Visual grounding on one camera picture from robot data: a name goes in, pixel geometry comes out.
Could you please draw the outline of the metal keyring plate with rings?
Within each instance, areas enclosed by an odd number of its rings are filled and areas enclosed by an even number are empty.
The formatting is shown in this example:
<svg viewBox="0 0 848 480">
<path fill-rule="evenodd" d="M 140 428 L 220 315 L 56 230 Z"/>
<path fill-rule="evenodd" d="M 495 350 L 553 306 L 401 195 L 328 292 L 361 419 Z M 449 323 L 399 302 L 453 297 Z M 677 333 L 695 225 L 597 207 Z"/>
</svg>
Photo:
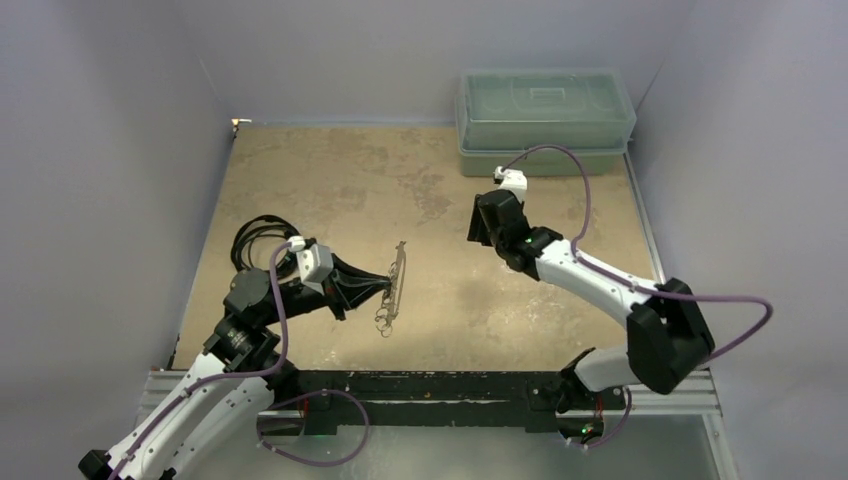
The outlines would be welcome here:
<svg viewBox="0 0 848 480">
<path fill-rule="evenodd" d="M 383 338 L 391 336 L 393 321 L 399 314 L 403 283 L 406 272 L 406 241 L 401 240 L 395 247 L 396 257 L 392 262 L 388 276 L 391 281 L 389 290 L 381 298 L 381 304 L 375 313 L 375 327 Z"/>
</svg>

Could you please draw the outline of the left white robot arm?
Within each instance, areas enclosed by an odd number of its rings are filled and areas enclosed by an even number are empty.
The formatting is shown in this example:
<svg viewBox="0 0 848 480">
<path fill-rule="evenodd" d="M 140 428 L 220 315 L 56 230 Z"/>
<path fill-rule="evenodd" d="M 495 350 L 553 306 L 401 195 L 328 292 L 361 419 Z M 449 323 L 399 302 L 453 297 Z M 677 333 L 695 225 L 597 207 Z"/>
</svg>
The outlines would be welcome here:
<svg viewBox="0 0 848 480">
<path fill-rule="evenodd" d="M 164 400 L 126 437 L 79 461 L 86 479 L 187 479 L 236 430 L 269 407 L 307 404 L 288 361 L 288 319 L 327 308 L 338 320 L 375 296 L 393 301 L 402 264 L 379 275 L 296 237 L 270 268 L 233 278 L 224 317 Z"/>
</svg>

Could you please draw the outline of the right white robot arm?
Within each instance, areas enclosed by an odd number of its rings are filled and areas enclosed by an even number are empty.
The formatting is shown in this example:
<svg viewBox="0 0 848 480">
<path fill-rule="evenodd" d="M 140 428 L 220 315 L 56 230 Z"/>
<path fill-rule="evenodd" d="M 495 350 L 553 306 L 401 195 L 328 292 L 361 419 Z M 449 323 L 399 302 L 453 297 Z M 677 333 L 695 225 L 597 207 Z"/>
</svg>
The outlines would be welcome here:
<svg viewBox="0 0 848 480">
<path fill-rule="evenodd" d="M 561 370 L 565 410 L 584 407 L 612 387 L 641 384 L 667 395 L 715 350 L 686 283 L 617 282 L 602 275 L 561 234 L 530 226 L 523 204 L 508 190 L 475 196 L 468 239 L 493 248 L 511 270 L 578 296 L 624 327 L 624 344 L 589 348 Z"/>
</svg>

